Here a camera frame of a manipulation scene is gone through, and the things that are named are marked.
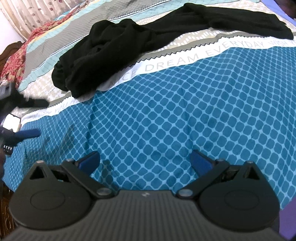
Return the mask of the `black pants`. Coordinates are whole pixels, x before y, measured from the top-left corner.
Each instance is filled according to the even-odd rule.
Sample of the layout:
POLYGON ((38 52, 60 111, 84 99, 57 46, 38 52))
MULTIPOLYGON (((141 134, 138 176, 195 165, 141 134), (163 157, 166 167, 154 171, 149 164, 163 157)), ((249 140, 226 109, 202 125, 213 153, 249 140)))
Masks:
POLYGON ((143 53, 155 51, 182 34, 214 28, 263 37, 293 39, 277 16, 259 11, 186 3, 156 21, 96 22, 89 34, 64 53, 52 72, 53 85, 78 98, 95 90, 143 53))

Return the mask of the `red floral blanket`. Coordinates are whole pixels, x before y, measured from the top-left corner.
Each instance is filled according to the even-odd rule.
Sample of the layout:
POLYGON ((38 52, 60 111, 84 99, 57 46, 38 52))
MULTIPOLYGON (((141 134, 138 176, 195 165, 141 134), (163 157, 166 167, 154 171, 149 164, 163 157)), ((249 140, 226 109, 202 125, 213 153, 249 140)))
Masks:
POLYGON ((55 20, 45 23, 41 27, 36 28, 29 35, 29 38, 23 43, 23 45, 16 51, 12 56, 10 56, 3 68, 1 73, 1 84, 6 84, 12 82, 16 87, 20 86, 25 73, 25 63, 26 63, 26 51, 30 42, 40 35, 46 33, 48 30, 60 25, 64 21, 68 20, 72 15, 75 15, 79 11, 79 5, 70 11, 67 11, 60 15, 55 20))

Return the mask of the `carved wooden headboard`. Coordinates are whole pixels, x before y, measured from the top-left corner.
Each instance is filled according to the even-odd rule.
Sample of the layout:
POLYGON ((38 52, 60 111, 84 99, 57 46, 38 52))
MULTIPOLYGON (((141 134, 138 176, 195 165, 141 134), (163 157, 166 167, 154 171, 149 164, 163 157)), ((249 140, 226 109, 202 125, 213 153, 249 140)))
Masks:
POLYGON ((16 51, 18 51, 18 49, 20 49, 22 45, 23 43, 21 41, 18 41, 18 42, 9 44, 6 47, 6 49, 4 49, 4 51, 0 55, 0 73, 2 73, 8 58, 12 56, 12 54, 14 54, 16 51))

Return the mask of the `patterned blue bedspread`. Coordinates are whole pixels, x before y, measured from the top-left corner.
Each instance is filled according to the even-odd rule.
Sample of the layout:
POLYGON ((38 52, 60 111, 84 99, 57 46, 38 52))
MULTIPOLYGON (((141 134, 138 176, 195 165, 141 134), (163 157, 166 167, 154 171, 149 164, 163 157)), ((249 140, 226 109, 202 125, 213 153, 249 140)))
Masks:
POLYGON ((178 190, 196 179, 201 150, 232 164, 254 161, 285 207, 295 197, 295 40, 201 30, 144 54, 95 92, 74 98, 53 85, 59 58, 100 20, 153 22, 183 1, 94 1, 27 44, 20 91, 50 107, 17 109, 21 142, 4 166, 15 190, 36 161, 98 151, 92 177, 112 189, 178 190))

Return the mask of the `floral beige curtain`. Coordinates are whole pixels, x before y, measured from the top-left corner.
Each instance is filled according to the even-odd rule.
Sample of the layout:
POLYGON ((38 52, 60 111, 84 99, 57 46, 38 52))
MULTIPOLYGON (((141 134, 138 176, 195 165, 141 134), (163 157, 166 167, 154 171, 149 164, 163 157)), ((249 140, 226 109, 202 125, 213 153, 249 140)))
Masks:
POLYGON ((33 30, 84 2, 83 0, 2 0, 1 12, 16 32, 27 40, 33 30))

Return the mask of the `purple bed sheet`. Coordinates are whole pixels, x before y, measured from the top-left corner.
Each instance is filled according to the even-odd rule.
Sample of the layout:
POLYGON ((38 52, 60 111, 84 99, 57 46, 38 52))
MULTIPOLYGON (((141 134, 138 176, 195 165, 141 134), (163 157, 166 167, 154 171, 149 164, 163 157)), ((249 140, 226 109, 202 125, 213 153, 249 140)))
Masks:
POLYGON ((274 0, 261 0, 261 2, 269 8, 271 11, 281 16, 285 20, 289 21, 291 24, 295 26, 295 20, 290 18, 274 0))

